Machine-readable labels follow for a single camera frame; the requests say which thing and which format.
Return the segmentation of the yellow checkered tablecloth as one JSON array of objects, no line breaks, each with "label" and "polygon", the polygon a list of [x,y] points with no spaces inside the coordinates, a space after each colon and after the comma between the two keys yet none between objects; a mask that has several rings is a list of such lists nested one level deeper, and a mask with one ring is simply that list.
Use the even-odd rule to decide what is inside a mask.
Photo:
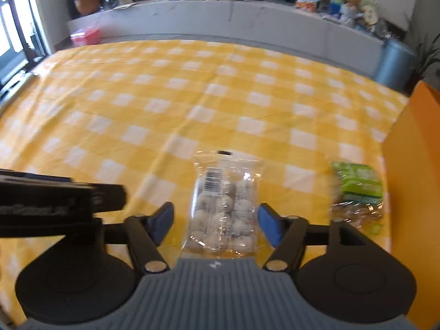
[{"label": "yellow checkered tablecloth", "polygon": [[1,117],[1,167],[118,183],[120,222],[165,202],[175,222],[160,247],[177,271],[151,276],[90,329],[349,329],[316,311],[256,258],[180,257],[196,182],[193,157],[225,150],[263,162],[258,198],[282,215],[328,221],[333,160],[383,173],[381,144],[406,104],[354,73],[279,52],[202,41],[60,51]]}]

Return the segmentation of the brown teddy bear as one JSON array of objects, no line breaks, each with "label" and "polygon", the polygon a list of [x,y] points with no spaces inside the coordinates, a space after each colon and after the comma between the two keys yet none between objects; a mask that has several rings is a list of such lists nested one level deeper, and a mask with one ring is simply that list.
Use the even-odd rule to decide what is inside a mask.
[{"label": "brown teddy bear", "polygon": [[340,8],[339,21],[342,25],[353,27],[356,16],[358,14],[358,7],[362,0],[342,0]]}]

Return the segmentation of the bronze round vase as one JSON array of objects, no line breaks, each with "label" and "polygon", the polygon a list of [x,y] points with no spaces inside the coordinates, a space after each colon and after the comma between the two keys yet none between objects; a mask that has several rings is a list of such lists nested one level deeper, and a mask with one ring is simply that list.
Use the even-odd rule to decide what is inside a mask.
[{"label": "bronze round vase", "polygon": [[87,16],[100,9],[101,0],[74,0],[74,3],[79,14]]}]

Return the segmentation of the potted plant by bin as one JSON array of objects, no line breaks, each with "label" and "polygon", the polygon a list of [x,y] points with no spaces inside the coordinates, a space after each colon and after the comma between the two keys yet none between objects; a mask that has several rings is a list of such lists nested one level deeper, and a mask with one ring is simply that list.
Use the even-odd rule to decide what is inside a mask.
[{"label": "potted plant by bin", "polygon": [[433,39],[429,38],[429,34],[422,36],[415,22],[406,13],[404,16],[408,23],[406,39],[415,55],[410,67],[409,79],[404,88],[405,94],[411,96],[417,83],[425,78],[428,69],[439,64],[439,34],[436,34]]}]

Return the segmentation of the grey blue trash bin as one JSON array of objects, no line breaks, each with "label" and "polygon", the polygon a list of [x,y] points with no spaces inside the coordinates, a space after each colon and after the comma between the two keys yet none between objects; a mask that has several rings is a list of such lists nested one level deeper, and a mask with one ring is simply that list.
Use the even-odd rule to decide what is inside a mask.
[{"label": "grey blue trash bin", "polygon": [[395,38],[387,39],[374,81],[402,92],[411,74],[415,59],[416,53],[407,44]]}]

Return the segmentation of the clear popcorn ball bag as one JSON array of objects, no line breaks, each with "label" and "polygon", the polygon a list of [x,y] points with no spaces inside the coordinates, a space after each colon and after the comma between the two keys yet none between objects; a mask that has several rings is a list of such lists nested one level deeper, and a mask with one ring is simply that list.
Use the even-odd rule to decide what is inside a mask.
[{"label": "clear popcorn ball bag", "polygon": [[257,250],[257,201],[263,160],[232,151],[198,151],[186,258],[241,258]]}]

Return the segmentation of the orange cardboard box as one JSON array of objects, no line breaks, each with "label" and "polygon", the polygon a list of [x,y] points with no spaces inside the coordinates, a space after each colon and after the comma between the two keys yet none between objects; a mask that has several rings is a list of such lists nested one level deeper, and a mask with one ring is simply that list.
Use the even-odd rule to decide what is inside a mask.
[{"label": "orange cardboard box", "polygon": [[392,255],[417,282],[408,317],[439,325],[439,91],[419,82],[383,142]]}]

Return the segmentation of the pink storage box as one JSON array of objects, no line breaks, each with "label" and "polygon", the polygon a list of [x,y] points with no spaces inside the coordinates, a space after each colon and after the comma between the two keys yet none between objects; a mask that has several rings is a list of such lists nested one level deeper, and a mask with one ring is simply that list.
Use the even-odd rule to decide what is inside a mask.
[{"label": "pink storage box", "polygon": [[75,47],[96,45],[101,42],[101,32],[96,27],[83,27],[71,34],[70,40]]}]

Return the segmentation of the white marble tv console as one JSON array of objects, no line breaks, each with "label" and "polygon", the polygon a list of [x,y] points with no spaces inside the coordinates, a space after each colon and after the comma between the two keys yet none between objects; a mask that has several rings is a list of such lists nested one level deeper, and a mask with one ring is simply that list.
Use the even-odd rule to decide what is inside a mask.
[{"label": "white marble tv console", "polygon": [[374,77],[383,42],[287,4],[252,0],[141,2],[68,22],[97,27],[105,40],[188,38],[263,46]]}]

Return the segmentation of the green pea snack packet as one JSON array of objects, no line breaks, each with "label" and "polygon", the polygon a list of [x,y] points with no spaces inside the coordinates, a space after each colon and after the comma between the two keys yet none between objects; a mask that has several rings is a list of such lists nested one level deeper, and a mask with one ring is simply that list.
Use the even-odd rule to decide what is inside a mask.
[{"label": "green pea snack packet", "polygon": [[364,234],[379,235],[383,228],[384,192],[376,170],[342,160],[333,161],[331,168],[331,218],[351,224]]}]

